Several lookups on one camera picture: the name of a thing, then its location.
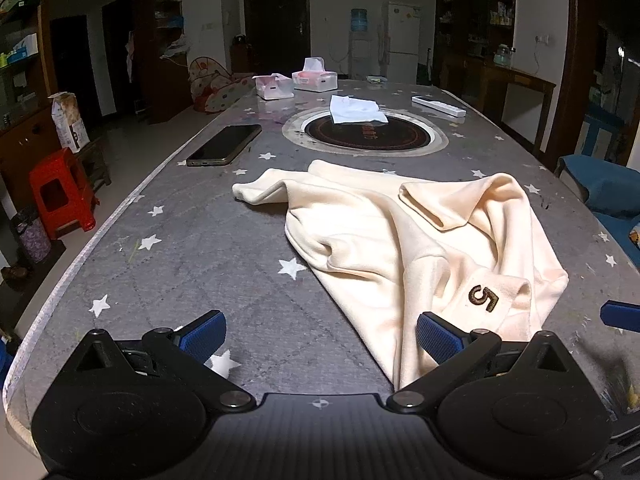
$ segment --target glass jar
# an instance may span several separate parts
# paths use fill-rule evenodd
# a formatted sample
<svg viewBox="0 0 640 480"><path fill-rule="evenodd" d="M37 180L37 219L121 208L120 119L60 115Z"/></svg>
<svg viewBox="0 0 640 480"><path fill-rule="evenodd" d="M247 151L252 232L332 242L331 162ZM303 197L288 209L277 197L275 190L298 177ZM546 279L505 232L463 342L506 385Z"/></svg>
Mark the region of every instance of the glass jar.
<svg viewBox="0 0 640 480"><path fill-rule="evenodd" d="M498 51L494 56L494 63L496 65L506 66L508 68L511 67L511 50L508 46L501 43L498 47Z"/></svg>

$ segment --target white remote control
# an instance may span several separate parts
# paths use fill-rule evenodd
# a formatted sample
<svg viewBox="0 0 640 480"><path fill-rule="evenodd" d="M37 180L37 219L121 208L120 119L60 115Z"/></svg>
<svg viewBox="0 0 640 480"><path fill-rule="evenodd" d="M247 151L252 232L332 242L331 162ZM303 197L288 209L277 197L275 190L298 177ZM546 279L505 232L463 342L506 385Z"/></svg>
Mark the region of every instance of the white remote control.
<svg viewBox="0 0 640 480"><path fill-rule="evenodd" d="M427 99L420 96L413 96L411 101L418 103L419 105L428 106L429 108L433 108L434 110L446 113L453 117L464 117L466 115L466 110L441 103L440 101L427 101Z"/></svg>

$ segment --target refrigerator door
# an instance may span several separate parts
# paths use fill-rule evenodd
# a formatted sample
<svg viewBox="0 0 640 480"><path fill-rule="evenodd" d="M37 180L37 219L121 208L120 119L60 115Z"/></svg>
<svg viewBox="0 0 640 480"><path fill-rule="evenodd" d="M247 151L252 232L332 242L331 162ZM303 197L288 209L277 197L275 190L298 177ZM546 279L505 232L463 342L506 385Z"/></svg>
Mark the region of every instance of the refrigerator door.
<svg viewBox="0 0 640 480"><path fill-rule="evenodd" d="M389 51L418 54L420 39L420 7L389 4L386 20Z"/></svg>
<svg viewBox="0 0 640 480"><path fill-rule="evenodd" d="M407 83L415 85L418 74L418 56L413 54L389 53L389 64L386 66L386 78L391 83Z"/></svg>

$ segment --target blue gripper pad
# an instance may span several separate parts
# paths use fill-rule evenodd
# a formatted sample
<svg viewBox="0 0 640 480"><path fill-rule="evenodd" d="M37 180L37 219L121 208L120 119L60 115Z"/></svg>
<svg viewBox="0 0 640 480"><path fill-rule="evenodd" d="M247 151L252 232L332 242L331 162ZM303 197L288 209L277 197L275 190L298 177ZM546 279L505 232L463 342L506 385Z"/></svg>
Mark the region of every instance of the blue gripper pad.
<svg viewBox="0 0 640 480"><path fill-rule="evenodd" d="M607 326L640 332L640 305L609 300L600 308L600 319Z"/></svg>
<svg viewBox="0 0 640 480"><path fill-rule="evenodd" d="M439 365L468 345L468 334L433 312L418 316L415 336L422 349Z"/></svg>
<svg viewBox="0 0 640 480"><path fill-rule="evenodd" d="M175 334L179 337L178 348L204 364L225 342L225 315L219 310L209 310Z"/></svg>

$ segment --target round black cooktop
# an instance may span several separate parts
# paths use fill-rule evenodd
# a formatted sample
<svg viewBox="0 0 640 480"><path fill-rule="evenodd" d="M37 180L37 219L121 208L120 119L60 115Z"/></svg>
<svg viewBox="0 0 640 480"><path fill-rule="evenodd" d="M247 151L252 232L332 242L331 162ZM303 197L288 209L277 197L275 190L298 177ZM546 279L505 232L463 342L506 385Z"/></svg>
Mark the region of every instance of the round black cooktop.
<svg viewBox="0 0 640 480"><path fill-rule="evenodd" d="M314 139L334 146L382 152L414 150L431 142L431 137L417 124L395 117L387 119L387 124L334 124L331 115L327 115L311 121L305 132Z"/></svg>

